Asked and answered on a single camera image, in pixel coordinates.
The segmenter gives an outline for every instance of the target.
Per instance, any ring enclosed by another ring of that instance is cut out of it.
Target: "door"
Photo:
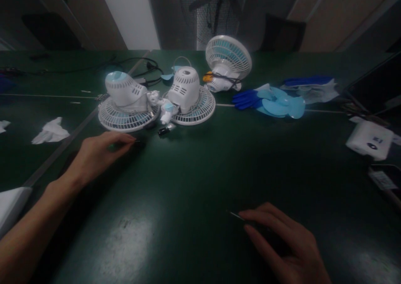
[[[87,50],[125,50],[105,0],[42,0],[58,13]]]

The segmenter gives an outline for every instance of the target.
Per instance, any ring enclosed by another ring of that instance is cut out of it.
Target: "black chair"
[[[294,22],[266,14],[266,29],[261,51],[299,51],[305,22]]]
[[[81,50],[81,43],[56,13],[23,15],[22,21],[46,50]]]

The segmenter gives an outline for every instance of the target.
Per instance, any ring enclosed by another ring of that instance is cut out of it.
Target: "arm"
[[[331,284],[316,240],[301,224],[270,203],[265,203],[255,210],[240,212],[239,215],[243,219],[271,228],[291,248],[291,256],[280,257],[255,228],[245,225],[245,231],[252,243],[280,283]]]
[[[126,143],[116,152],[109,145]],[[85,139],[75,160],[58,180],[51,182],[39,201],[0,240],[0,283],[27,283],[42,253],[78,193],[125,154],[135,138],[106,132]]]

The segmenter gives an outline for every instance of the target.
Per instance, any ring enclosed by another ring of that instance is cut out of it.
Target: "label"
[[[384,173],[384,171],[370,172],[369,175],[375,181],[381,190],[398,189],[393,181]]]

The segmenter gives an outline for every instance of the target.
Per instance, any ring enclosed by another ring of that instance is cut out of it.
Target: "light blue fan blade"
[[[288,114],[294,119],[299,119],[305,113],[305,100],[302,97],[291,98],[289,107]]]
[[[266,115],[269,115],[269,116],[272,116],[272,117],[276,117],[276,118],[284,118],[285,117],[285,115],[280,115],[280,116],[273,115],[273,114],[269,113],[268,111],[266,111],[266,109],[264,107],[262,107],[262,106],[258,107],[256,110],[261,112],[261,113],[263,113],[263,114],[266,114]]]
[[[262,104],[266,111],[276,116],[287,115],[290,109],[289,106],[283,106],[267,99],[262,99]]]
[[[282,106],[289,106],[290,100],[291,100],[291,96],[280,96],[279,98],[277,98],[277,103],[281,104]]]
[[[272,100],[274,94],[272,93],[272,91],[266,89],[266,90],[260,90],[260,91],[258,91],[257,96],[258,96],[259,98],[265,98],[265,99],[268,99],[268,100]]]
[[[179,69],[179,68],[181,68],[182,66],[174,66],[174,67],[171,67],[173,70],[174,70],[174,72],[177,72],[177,70]]]
[[[276,96],[277,98],[287,96],[287,93],[279,88],[270,87],[270,89],[272,89],[274,96]]]
[[[174,74],[162,74],[160,75],[160,77],[164,80],[170,80],[172,77],[174,76]]]

